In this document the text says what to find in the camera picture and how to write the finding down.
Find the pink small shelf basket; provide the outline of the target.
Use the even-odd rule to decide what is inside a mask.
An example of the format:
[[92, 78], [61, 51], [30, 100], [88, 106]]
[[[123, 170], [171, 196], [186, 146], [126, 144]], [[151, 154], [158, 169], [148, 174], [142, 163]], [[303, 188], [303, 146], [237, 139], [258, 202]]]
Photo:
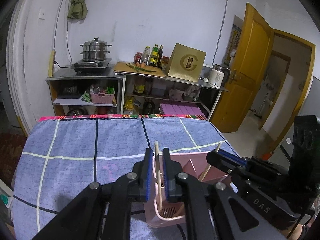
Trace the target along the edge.
[[90, 93], [91, 102], [97, 104], [112, 104], [114, 93], [113, 94], [105, 94], [105, 93]]

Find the wooden cutting board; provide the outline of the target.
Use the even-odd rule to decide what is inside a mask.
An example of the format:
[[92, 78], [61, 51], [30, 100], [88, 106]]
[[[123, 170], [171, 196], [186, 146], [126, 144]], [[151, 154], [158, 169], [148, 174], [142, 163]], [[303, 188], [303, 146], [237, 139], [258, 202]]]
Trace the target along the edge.
[[166, 77], [166, 74], [157, 67], [152, 66], [137, 66], [131, 62], [118, 62], [114, 66], [115, 73], [125, 73], [125, 74], [142, 74], [142, 75], [149, 75], [155, 77]]

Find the stainless steel steamer pot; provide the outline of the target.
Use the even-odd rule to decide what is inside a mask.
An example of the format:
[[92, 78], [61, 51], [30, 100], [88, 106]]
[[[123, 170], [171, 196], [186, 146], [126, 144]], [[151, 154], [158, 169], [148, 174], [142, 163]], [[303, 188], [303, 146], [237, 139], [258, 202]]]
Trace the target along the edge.
[[82, 60], [86, 62], [104, 61], [109, 53], [108, 48], [111, 44], [99, 40], [95, 37], [94, 40], [87, 41], [80, 45], [82, 47]]

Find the blue checked table cloth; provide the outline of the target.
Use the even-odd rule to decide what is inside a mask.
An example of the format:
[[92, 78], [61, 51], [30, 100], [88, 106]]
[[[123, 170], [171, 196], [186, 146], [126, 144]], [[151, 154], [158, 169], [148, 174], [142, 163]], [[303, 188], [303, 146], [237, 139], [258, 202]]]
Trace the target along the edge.
[[91, 182], [108, 184], [131, 172], [155, 143], [173, 154], [221, 145], [210, 122], [188, 117], [41, 119], [17, 165], [12, 216], [17, 239], [32, 239]]

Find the green label oil bottle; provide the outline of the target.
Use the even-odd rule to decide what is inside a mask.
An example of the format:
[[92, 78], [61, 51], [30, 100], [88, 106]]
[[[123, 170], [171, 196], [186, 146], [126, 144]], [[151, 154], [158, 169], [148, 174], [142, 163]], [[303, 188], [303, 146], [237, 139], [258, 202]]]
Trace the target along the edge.
[[155, 44], [150, 54], [149, 66], [153, 66], [153, 67], [157, 66], [157, 60], [158, 60], [158, 45]]

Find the metal kitchen shelf unit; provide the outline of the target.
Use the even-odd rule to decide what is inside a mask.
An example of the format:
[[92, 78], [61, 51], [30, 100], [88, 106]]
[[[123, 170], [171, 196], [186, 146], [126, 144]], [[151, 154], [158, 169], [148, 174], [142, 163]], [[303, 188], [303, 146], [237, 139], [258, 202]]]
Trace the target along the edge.
[[[215, 87], [203, 80], [191, 82], [168, 76], [115, 73], [114, 66], [94, 73], [63, 68], [47, 78], [55, 115], [79, 113], [80, 107], [88, 114], [160, 113], [160, 103], [169, 101], [194, 103], [210, 119], [217, 103], [205, 104], [206, 93], [216, 90], [220, 95], [225, 91], [224, 87]], [[113, 102], [92, 103], [90, 93], [114, 93]]]

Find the gold cardboard box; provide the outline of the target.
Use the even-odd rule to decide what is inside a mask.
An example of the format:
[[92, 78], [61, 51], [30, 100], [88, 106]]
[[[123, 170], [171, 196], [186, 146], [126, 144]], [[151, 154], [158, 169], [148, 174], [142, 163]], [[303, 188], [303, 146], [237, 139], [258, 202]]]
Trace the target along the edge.
[[204, 51], [176, 43], [165, 73], [168, 77], [198, 82], [205, 57]]

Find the white electric kettle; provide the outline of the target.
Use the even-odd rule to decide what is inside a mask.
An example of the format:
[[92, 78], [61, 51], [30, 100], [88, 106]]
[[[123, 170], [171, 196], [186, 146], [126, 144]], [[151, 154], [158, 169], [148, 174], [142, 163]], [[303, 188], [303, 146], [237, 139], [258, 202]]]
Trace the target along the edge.
[[228, 67], [214, 64], [208, 77], [208, 83], [215, 87], [223, 87], [227, 83], [230, 74], [231, 70]]

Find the portable gas stove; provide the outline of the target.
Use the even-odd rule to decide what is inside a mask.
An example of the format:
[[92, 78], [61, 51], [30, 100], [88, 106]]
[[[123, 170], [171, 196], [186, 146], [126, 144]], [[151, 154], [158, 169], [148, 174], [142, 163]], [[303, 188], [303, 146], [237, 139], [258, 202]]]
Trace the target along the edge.
[[111, 58], [102, 61], [84, 61], [80, 60], [71, 66], [71, 69], [77, 73], [103, 72], [109, 67]]

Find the dark soy sauce bottle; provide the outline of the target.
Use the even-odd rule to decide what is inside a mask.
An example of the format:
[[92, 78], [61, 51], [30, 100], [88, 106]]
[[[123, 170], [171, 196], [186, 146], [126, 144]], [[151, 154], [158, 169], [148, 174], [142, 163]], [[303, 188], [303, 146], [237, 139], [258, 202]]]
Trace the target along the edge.
[[160, 48], [158, 49], [158, 57], [157, 57], [157, 68], [161, 68], [161, 58], [163, 55], [163, 45], [160, 46]]

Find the light wooden chopstick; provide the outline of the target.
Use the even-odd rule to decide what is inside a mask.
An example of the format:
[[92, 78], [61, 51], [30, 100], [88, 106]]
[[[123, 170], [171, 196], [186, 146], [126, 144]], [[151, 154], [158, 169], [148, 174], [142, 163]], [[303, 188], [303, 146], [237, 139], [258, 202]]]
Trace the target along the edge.
[[160, 159], [159, 159], [159, 144], [156, 141], [155, 145], [155, 170], [156, 170], [156, 179], [158, 185], [158, 212], [162, 211], [162, 187], [161, 187], [161, 169], [160, 169]]
[[[215, 149], [215, 152], [218, 152], [219, 149], [220, 149], [220, 147], [221, 147], [221, 143], [218, 143], [218, 145], [217, 145], [217, 147], [216, 147], [216, 149]], [[200, 175], [200, 177], [199, 177], [199, 181], [203, 181], [203, 180], [204, 180], [204, 178], [206, 177], [206, 175], [207, 175], [208, 172], [210, 171], [210, 168], [211, 168], [211, 165], [208, 164], [208, 165], [206, 166], [206, 168], [204, 169], [204, 171], [201, 173], [201, 175]]]

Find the purple lidded storage box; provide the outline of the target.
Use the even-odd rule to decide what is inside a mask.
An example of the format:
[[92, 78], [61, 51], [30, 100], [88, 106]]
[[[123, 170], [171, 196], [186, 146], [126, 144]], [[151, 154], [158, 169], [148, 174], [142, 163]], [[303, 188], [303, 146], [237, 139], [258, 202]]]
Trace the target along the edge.
[[185, 102], [161, 102], [160, 112], [164, 115], [194, 115], [202, 120], [206, 120], [205, 114], [194, 103]]

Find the pink plastic utensil basket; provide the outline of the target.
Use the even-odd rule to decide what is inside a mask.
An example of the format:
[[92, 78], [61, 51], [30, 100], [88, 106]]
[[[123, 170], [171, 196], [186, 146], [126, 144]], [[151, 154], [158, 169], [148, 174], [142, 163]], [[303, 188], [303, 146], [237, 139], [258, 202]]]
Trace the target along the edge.
[[150, 200], [144, 204], [146, 222], [153, 228], [172, 226], [186, 222], [192, 215], [199, 215], [206, 210], [206, 198], [210, 191], [218, 188], [225, 189], [229, 184], [222, 181], [230, 174], [222, 172], [211, 166], [210, 171], [203, 181], [199, 181], [201, 173], [208, 165], [206, 155], [208, 152], [200, 153], [170, 153], [172, 160], [181, 164], [182, 172], [176, 176], [176, 182], [182, 188], [183, 202], [170, 203], [165, 197], [163, 160], [159, 155], [161, 169], [162, 187], [162, 211], [158, 212], [158, 185], [155, 170], [155, 155], [152, 159], [151, 194]]

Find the olive green hanging cloth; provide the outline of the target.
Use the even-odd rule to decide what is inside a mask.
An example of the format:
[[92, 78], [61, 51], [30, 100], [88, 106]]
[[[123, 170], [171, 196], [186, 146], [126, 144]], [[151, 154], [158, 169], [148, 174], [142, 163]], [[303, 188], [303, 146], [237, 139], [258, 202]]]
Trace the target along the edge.
[[68, 9], [68, 18], [76, 20], [84, 20], [88, 10], [85, 0], [71, 0]]

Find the clear white cap bottle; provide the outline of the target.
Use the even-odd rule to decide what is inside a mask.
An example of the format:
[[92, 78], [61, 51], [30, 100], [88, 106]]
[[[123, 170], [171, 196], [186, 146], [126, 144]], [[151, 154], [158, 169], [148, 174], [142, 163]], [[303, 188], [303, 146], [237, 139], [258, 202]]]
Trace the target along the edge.
[[150, 56], [150, 47], [146, 46], [146, 48], [144, 49], [141, 59], [140, 59], [140, 63], [141, 64], [148, 64], [148, 60], [149, 60], [149, 56]]

